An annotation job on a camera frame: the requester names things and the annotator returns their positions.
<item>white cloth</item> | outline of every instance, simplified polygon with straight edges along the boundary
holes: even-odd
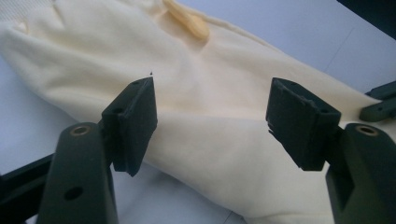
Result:
[[[32,91],[98,121],[152,72],[159,116],[146,162],[249,223],[332,223],[324,172],[299,170],[264,120],[272,77],[296,81],[358,121],[375,100],[231,24],[195,38],[161,1],[57,0],[0,27],[0,52]],[[390,122],[378,126],[395,139]]]

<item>metal rivet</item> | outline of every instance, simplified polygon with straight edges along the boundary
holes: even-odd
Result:
[[[90,130],[91,130],[90,126],[82,125],[74,128],[72,131],[70,131],[70,134],[73,136],[82,136],[88,133]]]
[[[372,137],[378,136],[378,131],[369,126],[364,126],[364,125],[356,126],[356,131],[363,133],[367,136],[372,136]]]

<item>hole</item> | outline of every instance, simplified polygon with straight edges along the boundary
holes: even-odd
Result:
[[[378,132],[375,129],[373,129],[371,127],[368,127],[368,126],[360,125],[360,126],[356,127],[356,130],[358,132],[364,133],[364,134],[366,134],[368,136],[377,136],[378,135]]]
[[[73,129],[70,134],[73,136],[81,136],[86,133],[88,133],[91,130],[90,126],[78,126],[75,129]]]
[[[116,108],[116,109],[113,110],[113,113],[115,113],[115,114],[119,114],[119,113],[122,113],[122,112],[123,112],[122,108]]]
[[[64,199],[67,201],[73,201],[81,196],[83,191],[84,190],[81,187],[72,188],[64,194]]]

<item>yellow object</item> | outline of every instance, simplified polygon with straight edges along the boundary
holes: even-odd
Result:
[[[186,8],[179,5],[174,0],[163,0],[163,3],[168,8],[169,12],[185,25],[194,36],[204,40],[209,38],[209,28],[201,17],[190,14]]]

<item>white surface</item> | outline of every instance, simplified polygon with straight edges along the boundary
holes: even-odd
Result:
[[[396,79],[395,40],[336,1],[179,2],[230,21],[359,91]],[[50,154],[60,131],[75,121],[26,90],[2,59],[0,71],[4,174]],[[120,223],[243,222],[148,165],[135,178],[115,173],[114,181]]]

